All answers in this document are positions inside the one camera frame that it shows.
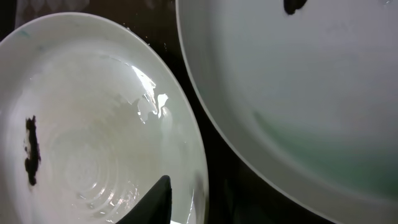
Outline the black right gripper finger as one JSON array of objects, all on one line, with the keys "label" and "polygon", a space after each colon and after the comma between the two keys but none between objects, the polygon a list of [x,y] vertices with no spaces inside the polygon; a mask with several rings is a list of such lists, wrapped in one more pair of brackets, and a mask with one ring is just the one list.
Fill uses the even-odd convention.
[{"label": "black right gripper finger", "polygon": [[171,180],[163,175],[116,224],[170,224],[171,214]]}]

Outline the white plate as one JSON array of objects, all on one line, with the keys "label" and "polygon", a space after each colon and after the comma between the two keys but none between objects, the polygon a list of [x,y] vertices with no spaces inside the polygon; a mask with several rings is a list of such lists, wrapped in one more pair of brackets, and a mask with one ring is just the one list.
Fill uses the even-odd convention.
[{"label": "white plate", "polygon": [[239,158],[339,223],[397,222],[397,2],[184,0],[188,75]]},{"label": "white plate", "polygon": [[136,34],[62,12],[1,41],[2,223],[117,223],[165,176],[171,222],[206,223],[197,121]]}]

